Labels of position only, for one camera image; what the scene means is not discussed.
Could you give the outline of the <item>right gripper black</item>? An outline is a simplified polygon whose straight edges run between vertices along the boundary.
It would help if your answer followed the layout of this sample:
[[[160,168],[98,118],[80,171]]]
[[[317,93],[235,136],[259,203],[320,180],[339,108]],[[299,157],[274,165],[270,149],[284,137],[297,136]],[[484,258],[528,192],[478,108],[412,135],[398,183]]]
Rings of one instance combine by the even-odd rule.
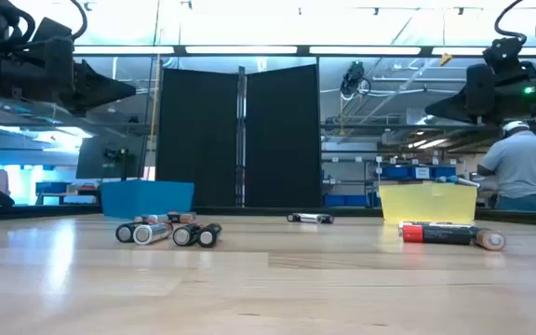
[[[495,75],[486,64],[475,64],[466,70],[465,93],[428,105],[428,115],[476,126],[499,126],[502,119],[494,112]]]

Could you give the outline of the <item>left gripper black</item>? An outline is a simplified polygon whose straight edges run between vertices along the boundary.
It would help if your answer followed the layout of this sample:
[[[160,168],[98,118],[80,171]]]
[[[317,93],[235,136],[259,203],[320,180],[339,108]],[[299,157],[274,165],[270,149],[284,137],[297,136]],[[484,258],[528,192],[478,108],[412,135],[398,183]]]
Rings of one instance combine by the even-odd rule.
[[[72,115],[84,115],[102,105],[136,95],[130,84],[97,73],[85,60],[74,63],[74,42],[55,37],[44,46],[44,101],[65,100]]]

